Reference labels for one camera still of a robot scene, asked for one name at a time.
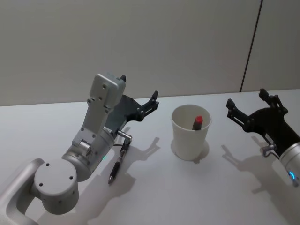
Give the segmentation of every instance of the cup rim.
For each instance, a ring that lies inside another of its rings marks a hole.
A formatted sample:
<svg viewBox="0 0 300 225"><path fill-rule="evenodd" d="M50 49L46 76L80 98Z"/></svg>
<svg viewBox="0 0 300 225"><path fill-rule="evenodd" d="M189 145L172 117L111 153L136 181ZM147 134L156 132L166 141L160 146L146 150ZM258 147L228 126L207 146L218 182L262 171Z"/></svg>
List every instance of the cup rim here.
<svg viewBox="0 0 300 225"><path fill-rule="evenodd" d="M175 123L174 120L173 120L173 113L174 113L174 111L175 111L176 109L178 109L179 107L182 107L182 106L190 106L190 105L192 105L192 106L197 106L197 107L199 107L199 108L204 109L206 112L208 112L208 114L209 114L209 116L210 116L210 122L209 122L209 124L206 125L205 127L201 128L201 130L190 130L190 129L183 128L183 127L179 126L177 123ZM209 112L207 109L205 109L205 108L203 108L203 107L201 107L201 106L199 106L199 105L194 105L194 104L180 105L180 106L176 107L176 108L173 110L173 112L172 112L171 120L172 120L172 123L173 123L175 126L177 126L178 128L180 128L180 129L182 129L182 130L188 131L188 132L201 132L201 131L203 131L203 130L206 130L206 129L208 129L208 127L211 125L211 122L212 122L212 118L211 118L210 112Z"/></svg>

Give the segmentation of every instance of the blue led light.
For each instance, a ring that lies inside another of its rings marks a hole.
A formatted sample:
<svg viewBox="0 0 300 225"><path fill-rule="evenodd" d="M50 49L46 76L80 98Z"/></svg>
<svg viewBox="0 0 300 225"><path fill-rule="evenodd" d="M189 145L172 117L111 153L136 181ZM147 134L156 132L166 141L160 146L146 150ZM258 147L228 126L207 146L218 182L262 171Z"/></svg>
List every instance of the blue led light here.
<svg viewBox="0 0 300 225"><path fill-rule="evenodd" d="M289 175L291 176L291 178L292 178L293 180L296 179L296 176L295 176L295 174L294 174L292 171L289 172Z"/></svg>

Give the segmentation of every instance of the white tabletop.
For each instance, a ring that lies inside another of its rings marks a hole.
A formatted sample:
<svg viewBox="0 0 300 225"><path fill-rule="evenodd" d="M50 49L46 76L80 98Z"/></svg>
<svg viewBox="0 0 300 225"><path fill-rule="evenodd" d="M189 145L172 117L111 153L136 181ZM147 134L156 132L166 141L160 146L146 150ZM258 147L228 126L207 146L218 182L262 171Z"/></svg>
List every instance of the white tabletop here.
<svg viewBox="0 0 300 225"><path fill-rule="evenodd" d="M300 90L270 93L279 95L289 110L287 123L300 134ZM35 199L26 214L41 225L299 224L300 189L273 156L260 156L265 143L259 135L243 132L226 117L228 98L246 114L267 107L258 92L161 97L157 111L127 124L133 142L111 187L107 181L119 147L79 183L79 202L71 212L52 215ZM200 105L212 116L206 149L194 162L171 151L171 113L184 104ZM0 180L26 159L60 158L86 109L86 103L0 107Z"/></svg>

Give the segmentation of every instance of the white paper cup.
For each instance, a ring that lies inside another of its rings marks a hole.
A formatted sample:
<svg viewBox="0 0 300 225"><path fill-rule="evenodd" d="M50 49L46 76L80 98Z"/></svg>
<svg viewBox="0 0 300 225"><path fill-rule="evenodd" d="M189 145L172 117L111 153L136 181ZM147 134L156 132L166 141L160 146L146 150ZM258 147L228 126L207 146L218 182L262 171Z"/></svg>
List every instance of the white paper cup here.
<svg viewBox="0 0 300 225"><path fill-rule="evenodd" d="M192 130L196 116L202 116L201 130ZM172 113L174 151L183 160L197 158L203 150L203 144L211 124L210 113L197 105L182 105Z"/></svg>

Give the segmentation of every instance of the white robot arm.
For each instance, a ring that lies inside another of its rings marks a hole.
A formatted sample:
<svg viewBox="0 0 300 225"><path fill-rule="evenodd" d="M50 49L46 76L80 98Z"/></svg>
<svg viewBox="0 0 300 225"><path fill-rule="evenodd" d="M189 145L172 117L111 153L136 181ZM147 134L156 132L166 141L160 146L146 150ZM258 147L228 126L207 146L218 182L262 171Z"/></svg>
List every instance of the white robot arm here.
<svg viewBox="0 0 300 225"><path fill-rule="evenodd" d="M25 216L34 197L52 214L64 214L77 204L78 182L87 180L114 145L117 135L131 120L142 121L158 108L158 92L139 105L123 95L126 77L96 75L90 90L88 110L71 147L61 159L34 159L19 167L0 189L0 224L37 225Z"/></svg>

